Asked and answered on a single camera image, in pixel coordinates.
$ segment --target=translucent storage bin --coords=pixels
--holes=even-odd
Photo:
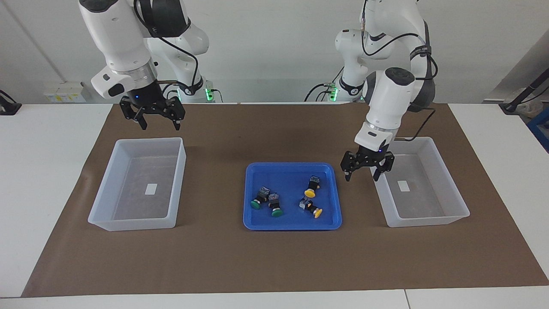
[[[389,150],[393,168],[376,182],[388,226],[442,225],[470,215],[433,139],[394,141]]]
[[[187,156],[183,140],[119,140],[88,222],[107,231],[173,228]]]

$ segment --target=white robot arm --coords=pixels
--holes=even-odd
[[[429,30],[421,18],[417,0],[366,0],[361,30],[343,30],[335,45],[345,61],[337,84],[337,101],[363,98],[370,110],[355,137],[358,151],[347,151],[341,168],[350,180],[361,167],[377,167],[374,179],[391,170],[394,156],[388,151],[406,111],[427,108],[435,96]],[[411,72],[389,68],[368,75],[364,59],[387,59],[393,42],[410,51]]]
[[[205,91],[209,83],[200,75],[194,56],[208,50],[209,40],[191,23],[182,0],[79,1],[89,33],[107,62],[92,78],[92,85],[105,98],[126,92],[120,107],[127,119],[144,130],[147,122],[143,115],[160,114],[172,120],[178,130],[185,115],[181,101],[212,99]],[[156,79],[157,64],[151,52],[171,65],[177,81]],[[165,99],[160,83],[178,84],[181,101],[177,97]]]

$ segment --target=green led light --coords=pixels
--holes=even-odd
[[[211,92],[211,90],[209,90],[207,88],[205,88],[204,90],[206,91],[206,99],[208,101],[213,100],[214,99],[214,94]]]
[[[337,97],[338,97],[338,89],[337,88],[334,88],[332,90],[332,93],[330,93],[330,101],[332,102],[335,102],[335,100],[337,100]]]

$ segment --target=white wall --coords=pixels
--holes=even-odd
[[[65,79],[89,85],[105,66],[77,0],[2,2]],[[301,101],[311,86],[331,81],[343,64],[334,38],[341,29],[357,26],[362,7],[361,0],[185,3],[193,22],[210,37],[210,50],[199,57],[201,71],[226,101],[241,102]],[[438,102],[480,103],[549,28],[547,0],[422,0],[419,7],[441,69]],[[40,86],[29,91],[27,84],[59,77],[35,55],[40,53],[31,41],[5,31],[18,27],[6,14],[0,12],[0,88],[26,103],[44,102]],[[398,49],[392,65],[406,68],[406,54]],[[172,78],[165,65],[159,72],[162,79]]]
[[[528,87],[538,76],[549,68],[549,31],[539,39],[528,53],[515,65],[501,83],[489,94],[489,98],[512,100],[520,92],[519,89]],[[549,86],[545,81],[532,95],[537,95]],[[549,101],[549,91],[539,97]]]

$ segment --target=blue tray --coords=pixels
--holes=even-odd
[[[313,199],[322,214],[313,215],[299,207],[309,178],[320,177],[320,189]],[[271,216],[267,203],[261,209],[250,205],[259,189],[265,186],[280,195],[284,214]],[[246,169],[244,190],[244,225],[250,230],[335,230],[341,226],[341,208],[334,169],[328,163],[253,163]]]

